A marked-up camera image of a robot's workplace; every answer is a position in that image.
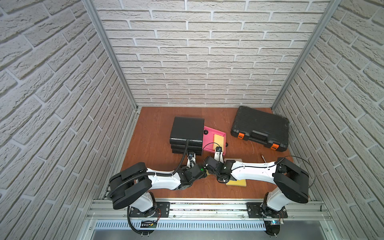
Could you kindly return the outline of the pink top drawer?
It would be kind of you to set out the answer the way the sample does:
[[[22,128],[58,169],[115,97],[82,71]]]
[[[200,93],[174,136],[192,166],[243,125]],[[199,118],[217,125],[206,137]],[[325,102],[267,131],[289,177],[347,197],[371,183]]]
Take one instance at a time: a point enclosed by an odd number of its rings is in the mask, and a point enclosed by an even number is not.
[[[203,150],[214,153],[216,147],[221,147],[223,155],[226,154],[227,138],[226,133],[204,126]]]

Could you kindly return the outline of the black drawer cabinet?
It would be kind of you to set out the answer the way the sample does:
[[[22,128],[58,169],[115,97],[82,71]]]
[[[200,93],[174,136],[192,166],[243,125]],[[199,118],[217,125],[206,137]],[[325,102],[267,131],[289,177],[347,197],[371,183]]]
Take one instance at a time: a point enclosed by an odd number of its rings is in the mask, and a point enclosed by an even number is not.
[[[173,154],[183,154],[188,141],[187,152],[202,155],[205,120],[201,118],[175,117],[170,144]]]

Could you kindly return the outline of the beige sponge pad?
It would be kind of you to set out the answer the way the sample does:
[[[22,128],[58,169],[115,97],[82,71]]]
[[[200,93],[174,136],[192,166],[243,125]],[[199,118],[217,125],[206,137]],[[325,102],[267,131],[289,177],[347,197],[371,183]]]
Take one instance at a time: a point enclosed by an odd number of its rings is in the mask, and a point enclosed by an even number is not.
[[[242,159],[231,159],[231,158],[225,158],[224,162],[226,161],[235,161],[235,162],[241,162],[241,163],[243,162]]]

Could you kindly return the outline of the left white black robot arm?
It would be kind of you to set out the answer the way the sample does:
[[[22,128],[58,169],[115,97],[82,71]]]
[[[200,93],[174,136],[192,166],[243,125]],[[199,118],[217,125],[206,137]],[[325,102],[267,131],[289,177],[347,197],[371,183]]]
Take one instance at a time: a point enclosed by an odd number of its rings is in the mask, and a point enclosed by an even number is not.
[[[207,171],[199,165],[182,167],[176,172],[155,171],[140,162],[112,176],[106,198],[113,202],[115,210],[132,208],[144,217],[158,211],[154,194],[150,190],[185,190],[197,180],[207,177]]]

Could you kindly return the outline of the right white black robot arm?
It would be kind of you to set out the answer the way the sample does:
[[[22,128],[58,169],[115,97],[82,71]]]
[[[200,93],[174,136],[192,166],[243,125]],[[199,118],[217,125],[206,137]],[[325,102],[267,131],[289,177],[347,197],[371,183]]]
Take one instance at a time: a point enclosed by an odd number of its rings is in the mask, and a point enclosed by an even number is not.
[[[276,185],[273,191],[266,193],[259,207],[259,215],[264,218],[285,218],[285,205],[309,201],[309,173],[286,158],[269,163],[244,163],[207,157],[204,166],[220,183],[254,180]]]

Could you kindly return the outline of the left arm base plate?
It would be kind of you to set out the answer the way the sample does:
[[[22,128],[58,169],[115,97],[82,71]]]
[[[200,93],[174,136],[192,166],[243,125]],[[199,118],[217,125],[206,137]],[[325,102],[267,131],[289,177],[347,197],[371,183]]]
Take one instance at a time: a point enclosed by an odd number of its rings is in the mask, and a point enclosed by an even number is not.
[[[170,202],[156,202],[156,206],[151,209],[141,212],[139,209],[131,207],[129,216],[131,218],[167,218],[170,212]]]

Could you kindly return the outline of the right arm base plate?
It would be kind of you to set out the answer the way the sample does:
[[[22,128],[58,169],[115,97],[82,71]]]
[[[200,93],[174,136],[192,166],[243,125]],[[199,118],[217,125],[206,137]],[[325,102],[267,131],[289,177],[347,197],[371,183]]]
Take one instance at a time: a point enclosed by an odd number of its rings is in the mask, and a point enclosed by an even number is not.
[[[276,211],[267,207],[266,204],[261,202],[248,202],[246,203],[246,207],[247,207],[247,212],[250,219],[255,219],[255,218],[286,219],[288,218],[288,213],[285,207],[283,207],[280,211]]]

